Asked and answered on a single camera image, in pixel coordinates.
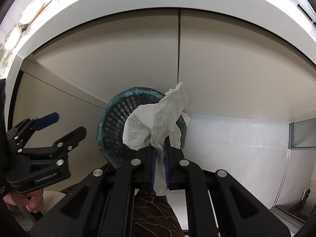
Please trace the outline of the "person left hand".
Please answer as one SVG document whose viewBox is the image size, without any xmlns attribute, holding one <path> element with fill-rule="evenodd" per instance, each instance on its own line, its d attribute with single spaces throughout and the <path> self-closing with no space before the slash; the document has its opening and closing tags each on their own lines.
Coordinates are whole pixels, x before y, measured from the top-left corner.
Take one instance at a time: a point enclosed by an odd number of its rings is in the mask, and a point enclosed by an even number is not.
<svg viewBox="0 0 316 237">
<path fill-rule="evenodd" d="M 6 204 L 17 207 L 26 207 L 30 212 L 40 212 L 44 207 L 43 189 L 28 193 L 20 194 L 15 190 L 9 192 L 3 197 Z"/>
</svg>

